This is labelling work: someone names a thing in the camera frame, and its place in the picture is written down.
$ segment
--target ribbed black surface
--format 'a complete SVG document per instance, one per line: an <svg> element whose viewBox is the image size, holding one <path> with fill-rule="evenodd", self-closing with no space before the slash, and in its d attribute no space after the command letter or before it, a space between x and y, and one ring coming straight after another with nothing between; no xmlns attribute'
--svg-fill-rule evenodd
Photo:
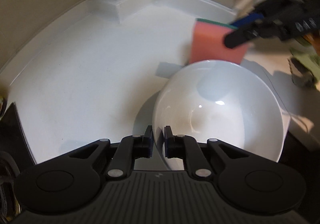
<svg viewBox="0 0 320 224"><path fill-rule="evenodd" d="M77 212L43 216L24 212L13 224L298 224L295 212L254 216L226 204L209 182L184 171L134 171L125 180L108 183L101 194Z"/></svg>

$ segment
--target white bowl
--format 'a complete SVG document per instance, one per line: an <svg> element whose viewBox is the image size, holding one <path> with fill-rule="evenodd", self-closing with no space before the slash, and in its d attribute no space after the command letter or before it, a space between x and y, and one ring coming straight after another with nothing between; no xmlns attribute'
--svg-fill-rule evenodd
<svg viewBox="0 0 320 224"><path fill-rule="evenodd" d="M186 66L159 94L152 127L161 153L165 126L174 135L201 143L217 138L276 162L284 143L281 110L268 86L249 70L220 60ZM172 170L183 170L181 160L164 159Z"/></svg>

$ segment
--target pink sponge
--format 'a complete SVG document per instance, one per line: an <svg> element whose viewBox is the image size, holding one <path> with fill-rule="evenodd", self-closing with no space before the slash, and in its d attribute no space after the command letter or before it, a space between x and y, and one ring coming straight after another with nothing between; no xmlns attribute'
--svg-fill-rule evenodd
<svg viewBox="0 0 320 224"><path fill-rule="evenodd" d="M240 64L248 50L248 44L229 49L223 43L225 35L234 29L236 27L231 25L197 19L189 63L202 60L226 60Z"/></svg>

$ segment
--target bowl rim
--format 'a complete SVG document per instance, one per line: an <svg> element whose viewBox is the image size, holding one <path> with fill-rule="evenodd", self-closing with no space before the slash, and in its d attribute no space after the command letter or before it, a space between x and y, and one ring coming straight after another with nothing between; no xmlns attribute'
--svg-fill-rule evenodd
<svg viewBox="0 0 320 224"><path fill-rule="evenodd" d="M179 70L177 73L175 73L166 83L165 85L163 86L163 88L161 89L157 99L156 99L156 103L155 103L155 106L154 106L154 109L153 109L153 113L152 113L152 125L154 125L154 118L155 118L155 113L156 113L156 108L159 104L159 98L162 96L164 90L166 89L167 85L178 75L180 74L183 70L185 69L190 69L200 63L225 63L225 64L231 64L231 65L234 65L234 66L237 66L238 68L241 68L241 69L244 69L246 70L247 72L249 72L249 74L253 75L254 77L256 77L260 82L262 82L262 84L266 87L266 89L271 93L271 95L273 96L274 100L276 101L276 104L278 106L278 109L279 109L279 112L280 112L280 118L281 118L281 129L282 129L282 142L281 142L281 149L280 149L280 154L278 155L277 159L276 159L276 162L279 162L280 160L280 157L281 157L281 154L282 154L282 151L283 151L283 146L284 146L284 141L285 141L285 136L284 136L284 127L283 127L283 118L282 118L282 112L281 112L281 107L279 105L279 102L276 98L276 96L274 95L274 93L272 92L272 90L270 89L270 87L258 76L256 75L255 73L253 73L252 71L248 70L247 68L245 67L242 67L241 65L239 64L236 64L236 63L233 63L233 62L229 62L229 61L225 61L225 60L202 60L202 61L198 61L198 62L194 62L192 64L188 64L186 66L184 66L181 70ZM165 157L162 155L162 151L160 153L160 157L163 159L164 163L166 164L166 166L168 167L167 165L167 162L165 161Z"/></svg>

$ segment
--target cloth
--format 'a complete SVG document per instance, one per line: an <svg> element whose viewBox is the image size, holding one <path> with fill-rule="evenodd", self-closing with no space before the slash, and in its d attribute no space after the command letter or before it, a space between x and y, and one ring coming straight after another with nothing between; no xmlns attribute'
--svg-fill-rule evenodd
<svg viewBox="0 0 320 224"><path fill-rule="evenodd" d="M293 57L289 59L289 65L294 84L299 87L315 87L320 81L320 57L294 48L290 51Z"/></svg>

